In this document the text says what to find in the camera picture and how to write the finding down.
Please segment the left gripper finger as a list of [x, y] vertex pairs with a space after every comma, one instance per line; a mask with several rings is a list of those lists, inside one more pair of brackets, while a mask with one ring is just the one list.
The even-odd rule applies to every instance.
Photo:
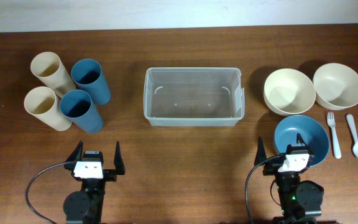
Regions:
[[74, 151], [66, 159], [67, 162], [75, 162], [81, 159], [83, 152], [83, 141], [80, 141], [75, 147]]
[[121, 148], [120, 148], [119, 141], [116, 142], [116, 148], [114, 152], [114, 166], [117, 175], [124, 175], [126, 173], [126, 168], [121, 155]]

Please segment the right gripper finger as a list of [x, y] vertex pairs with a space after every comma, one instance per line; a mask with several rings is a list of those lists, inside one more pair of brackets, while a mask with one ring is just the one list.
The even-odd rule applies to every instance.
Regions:
[[296, 148], [298, 149], [309, 149], [300, 133], [296, 134]]
[[256, 166], [257, 164], [264, 162], [266, 159], [267, 159], [267, 155], [266, 155], [265, 148], [264, 148], [264, 142], [263, 142], [263, 139], [259, 136], [254, 165]]

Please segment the blue bowl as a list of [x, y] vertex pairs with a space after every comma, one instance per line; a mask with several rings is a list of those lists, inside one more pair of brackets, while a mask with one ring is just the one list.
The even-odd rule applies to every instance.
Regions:
[[298, 133], [314, 153], [310, 166], [314, 167], [322, 163], [329, 154], [329, 137], [322, 125], [309, 116], [293, 115], [279, 122], [273, 137], [276, 153], [284, 153], [289, 144], [296, 143]]

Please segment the cream bowl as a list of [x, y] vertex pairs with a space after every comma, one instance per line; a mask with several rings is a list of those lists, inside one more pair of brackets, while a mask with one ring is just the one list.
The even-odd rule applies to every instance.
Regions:
[[313, 82], [304, 73], [282, 68], [272, 72], [264, 83], [264, 101], [267, 107], [281, 116], [302, 114], [315, 103]]
[[358, 73], [340, 63], [327, 63], [315, 71], [316, 102], [329, 110], [344, 110], [358, 104]]

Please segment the blue cup back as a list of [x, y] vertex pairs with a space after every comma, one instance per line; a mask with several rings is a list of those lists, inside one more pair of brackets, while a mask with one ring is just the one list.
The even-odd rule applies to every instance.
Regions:
[[71, 78], [97, 105], [105, 105], [111, 99], [111, 92], [101, 65], [86, 58], [78, 61], [71, 69]]

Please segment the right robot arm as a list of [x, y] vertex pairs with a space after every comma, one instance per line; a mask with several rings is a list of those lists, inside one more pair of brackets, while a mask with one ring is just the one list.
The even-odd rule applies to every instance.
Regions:
[[284, 153], [267, 157], [262, 138], [258, 139], [258, 148], [254, 164], [260, 164], [264, 176], [274, 176], [277, 186], [282, 216], [273, 218], [274, 223], [316, 223], [321, 216], [324, 189], [315, 182], [304, 180], [304, 173], [314, 159], [314, 153], [296, 135], [296, 143], [289, 144]]

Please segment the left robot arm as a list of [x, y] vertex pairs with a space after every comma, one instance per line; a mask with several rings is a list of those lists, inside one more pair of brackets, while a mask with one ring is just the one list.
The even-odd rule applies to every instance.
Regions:
[[104, 169], [101, 151], [83, 151], [83, 142], [68, 156], [64, 168], [81, 182], [81, 189], [68, 195], [63, 203], [67, 223], [101, 223], [105, 186], [117, 181], [126, 168], [121, 156], [119, 142], [114, 151], [114, 169]]

